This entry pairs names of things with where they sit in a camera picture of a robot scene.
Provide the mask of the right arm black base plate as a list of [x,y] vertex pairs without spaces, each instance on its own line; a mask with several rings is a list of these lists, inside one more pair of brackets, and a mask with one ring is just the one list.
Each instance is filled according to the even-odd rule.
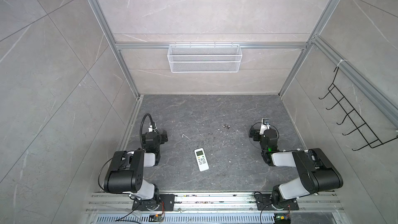
[[298,211],[299,206],[296,199],[285,200],[278,194],[263,194],[260,192],[255,192],[253,194],[257,208],[259,211]]

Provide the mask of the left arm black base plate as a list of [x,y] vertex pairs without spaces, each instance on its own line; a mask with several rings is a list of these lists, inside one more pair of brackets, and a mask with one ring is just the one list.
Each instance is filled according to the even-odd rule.
[[160,194],[150,200],[139,200],[135,198],[132,210],[138,211],[173,211],[175,205],[174,194]]

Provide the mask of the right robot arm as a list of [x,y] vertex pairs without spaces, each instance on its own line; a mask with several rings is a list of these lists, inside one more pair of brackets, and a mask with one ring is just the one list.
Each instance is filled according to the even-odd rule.
[[342,188],[341,174],[320,148],[280,151],[279,131],[272,125],[253,125],[248,136],[260,144],[261,156],[270,167],[290,167],[298,172],[298,178],[273,187],[270,203],[276,209],[284,209],[297,198],[319,192]]

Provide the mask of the white remote control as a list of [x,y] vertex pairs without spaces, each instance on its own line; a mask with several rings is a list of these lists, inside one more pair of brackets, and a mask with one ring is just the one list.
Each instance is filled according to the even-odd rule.
[[207,158],[203,148],[196,149],[194,151],[195,157],[198,163],[199,171],[203,172],[209,169]]

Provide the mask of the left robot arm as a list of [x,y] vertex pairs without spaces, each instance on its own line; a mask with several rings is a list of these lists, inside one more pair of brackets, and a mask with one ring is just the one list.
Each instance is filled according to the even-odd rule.
[[141,135],[143,148],[134,151],[116,151],[102,184],[110,194],[130,194],[143,201],[160,203],[159,189],[144,180],[144,168],[159,164],[160,145],[168,141],[167,132],[156,131]]

